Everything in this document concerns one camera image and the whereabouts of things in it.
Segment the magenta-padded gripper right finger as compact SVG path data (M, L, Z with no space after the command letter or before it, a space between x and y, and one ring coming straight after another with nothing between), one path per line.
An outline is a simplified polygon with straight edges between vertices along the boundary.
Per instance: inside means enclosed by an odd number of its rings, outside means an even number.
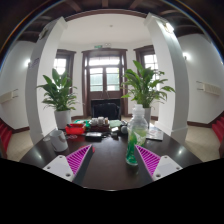
M145 184L160 180L182 169L168 155L159 156L142 146L135 146L134 155L138 163L138 174Z

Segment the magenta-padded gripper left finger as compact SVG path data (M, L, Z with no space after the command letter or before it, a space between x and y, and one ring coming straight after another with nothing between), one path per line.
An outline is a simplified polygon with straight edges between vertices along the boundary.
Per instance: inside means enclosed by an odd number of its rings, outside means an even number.
M82 146L68 156L57 156L44 167L44 170L81 185L94 152L92 145Z

